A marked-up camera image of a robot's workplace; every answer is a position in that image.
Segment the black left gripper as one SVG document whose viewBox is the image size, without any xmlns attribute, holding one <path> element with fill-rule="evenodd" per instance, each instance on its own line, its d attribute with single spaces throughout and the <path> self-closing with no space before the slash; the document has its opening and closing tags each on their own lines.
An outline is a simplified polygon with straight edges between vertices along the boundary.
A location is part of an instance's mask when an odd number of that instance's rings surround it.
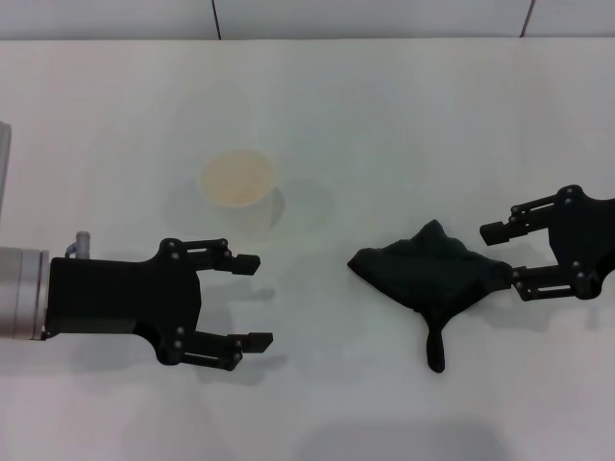
<svg viewBox="0 0 615 461">
<path fill-rule="evenodd" d="M 245 353 L 264 353 L 273 334 L 197 332 L 197 271 L 250 277 L 259 266 L 257 255 L 234 255 L 225 238 L 167 238 L 154 256 L 138 262 L 56 257 L 44 326 L 52 335 L 133 334 L 150 343 L 163 365 L 231 372 Z"/>
</svg>

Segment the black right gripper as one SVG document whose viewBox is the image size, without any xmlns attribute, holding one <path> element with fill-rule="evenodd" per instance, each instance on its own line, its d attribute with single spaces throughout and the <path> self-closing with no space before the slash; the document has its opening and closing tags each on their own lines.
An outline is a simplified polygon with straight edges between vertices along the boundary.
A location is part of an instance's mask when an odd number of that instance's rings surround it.
<svg viewBox="0 0 615 461">
<path fill-rule="evenodd" d="M 525 301 L 597 298 L 614 271 L 614 201 L 587 196 L 577 184 L 556 195 L 513 206 L 506 222 L 480 227 L 488 246 L 546 230 L 558 265 L 512 270 L 512 286 Z"/>
</svg>

